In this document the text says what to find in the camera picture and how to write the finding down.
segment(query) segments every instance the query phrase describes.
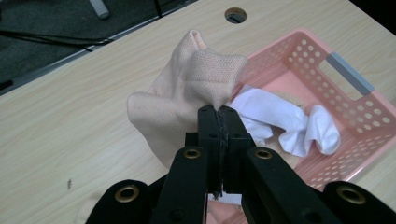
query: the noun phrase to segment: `plastic basket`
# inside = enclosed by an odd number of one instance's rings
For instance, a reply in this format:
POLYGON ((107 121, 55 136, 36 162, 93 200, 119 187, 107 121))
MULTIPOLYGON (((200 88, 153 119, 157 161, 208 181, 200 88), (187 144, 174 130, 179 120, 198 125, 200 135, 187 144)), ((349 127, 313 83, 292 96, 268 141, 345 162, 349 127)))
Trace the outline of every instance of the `plastic basket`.
POLYGON ((331 156, 311 148, 294 169, 315 189, 350 180, 396 142, 396 108, 306 29, 295 30, 249 55, 235 92, 243 84, 291 94, 304 102, 307 114, 312 105, 323 105, 332 114, 342 136, 341 146, 331 156), (334 84, 320 68, 325 61, 360 93, 359 99, 350 99, 334 84))

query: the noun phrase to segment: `beige sock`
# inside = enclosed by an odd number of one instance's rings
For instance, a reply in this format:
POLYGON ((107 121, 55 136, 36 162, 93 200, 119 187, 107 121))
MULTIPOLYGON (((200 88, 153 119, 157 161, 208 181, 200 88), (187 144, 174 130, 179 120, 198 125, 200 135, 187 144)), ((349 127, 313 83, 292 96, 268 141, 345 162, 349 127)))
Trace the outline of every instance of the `beige sock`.
POLYGON ((208 49, 200 33, 192 30, 148 92, 130 95, 129 120, 165 166, 170 167, 184 147, 185 134, 197 132, 197 110, 204 105, 219 109, 230 100, 246 61, 208 49))

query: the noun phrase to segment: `gray floor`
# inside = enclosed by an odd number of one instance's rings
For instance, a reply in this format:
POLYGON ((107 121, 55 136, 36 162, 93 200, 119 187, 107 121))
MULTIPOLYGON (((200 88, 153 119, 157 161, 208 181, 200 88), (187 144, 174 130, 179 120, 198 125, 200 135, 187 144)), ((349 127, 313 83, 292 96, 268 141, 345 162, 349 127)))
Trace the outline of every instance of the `gray floor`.
MULTIPOLYGON (((101 20, 90 0, 0 0, 0 32, 117 39, 192 2, 159 0, 156 7, 154 0, 104 0, 111 15, 101 20)), ((67 42, 80 43, 76 40, 67 42)), ((89 52, 82 48, 40 44, 0 35, 0 84, 4 84, 3 88, 0 85, 0 95, 86 53, 89 52)))

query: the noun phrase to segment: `black cable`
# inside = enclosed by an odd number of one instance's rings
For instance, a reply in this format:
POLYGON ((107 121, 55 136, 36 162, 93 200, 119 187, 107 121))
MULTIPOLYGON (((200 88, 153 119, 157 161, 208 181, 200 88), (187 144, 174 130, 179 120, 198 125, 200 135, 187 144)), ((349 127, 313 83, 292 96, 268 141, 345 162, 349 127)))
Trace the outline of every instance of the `black cable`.
POLYGON ((0 35, 9 38, 40 43, 40 44, 80 48, 80 49, 85 49, 87 51, 92 51, 89 49, 90 46, 103 46, 114 41, 113 39, 110 38, 81 38, 81 37, 71 37, 71 36, 63 36, 63 35, 41 35, 41 34, 13 32, 13 31, 5 31, 5 30, 0 30, 0 35), (78 41, 79 43, 66 42, 64 40, 75 40, 78 41))

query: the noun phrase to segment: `table surface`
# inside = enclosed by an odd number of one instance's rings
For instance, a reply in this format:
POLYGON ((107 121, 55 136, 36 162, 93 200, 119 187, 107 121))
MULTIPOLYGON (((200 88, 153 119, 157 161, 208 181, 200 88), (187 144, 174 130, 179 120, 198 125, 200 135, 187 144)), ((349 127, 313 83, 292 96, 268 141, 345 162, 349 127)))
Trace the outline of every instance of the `table surface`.
MULTIPOLYGON (((0 223, 74 223, 95 192, 167 173, 126 113, 191 29, 249 55, 305 27, 396 105, 396 36, 346 0, 200 0, 0 96, 0 223), (224 19, 240 7, 247 20, 224 19)), ((353 181, 396 209, 396 147, 353 181)))

